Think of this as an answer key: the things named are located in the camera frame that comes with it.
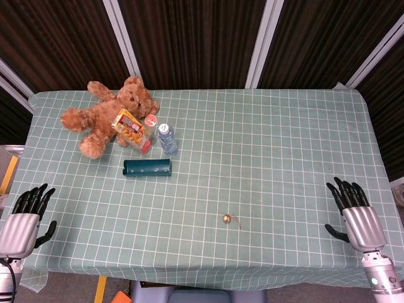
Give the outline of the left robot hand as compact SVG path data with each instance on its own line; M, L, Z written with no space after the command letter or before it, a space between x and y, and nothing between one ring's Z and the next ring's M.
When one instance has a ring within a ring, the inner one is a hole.
M55 220L43 236L37 236L48 202L55 192L54 188L46 189L47 184L43 184L23 193L16 200L1 230L2 258L24 259L54 235L57 227Z

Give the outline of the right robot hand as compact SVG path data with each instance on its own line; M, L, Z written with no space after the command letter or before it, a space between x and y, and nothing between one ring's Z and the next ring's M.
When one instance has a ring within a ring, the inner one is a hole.
M327 183L340 215L345 222L346 232L325 225L328 233L339 240L351 244L361 253L380 251L387 243L381 223L374 208L370 205L364 190L355 182L334 178L337 186Z

